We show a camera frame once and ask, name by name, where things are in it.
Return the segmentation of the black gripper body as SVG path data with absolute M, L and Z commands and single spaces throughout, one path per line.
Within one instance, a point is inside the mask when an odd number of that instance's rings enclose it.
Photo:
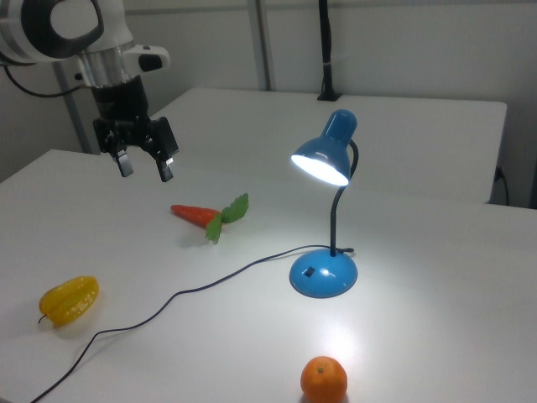
M 167 118 L 153 120 L 142 79 L 135 77 L 117 86 L 93 87 L 99 118 L 93 121 L 101 152 L 116 156 L 137 146 L 155 160 L 167 162 L 179 151 Z

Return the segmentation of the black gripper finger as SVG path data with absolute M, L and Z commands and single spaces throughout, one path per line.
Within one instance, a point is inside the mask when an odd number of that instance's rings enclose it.
M 159 177 L 162 182 L 168 182 L 174 177 L 173 171 L 171 169 L 171 165 L 173 162 L 174 159 L 172 157 L 158 158 L 156 160 Z
M 117 167 L 122 177 L 128 177 L 133 173 L 133 166 L 125 150 L 120 150 L 116 156 Z

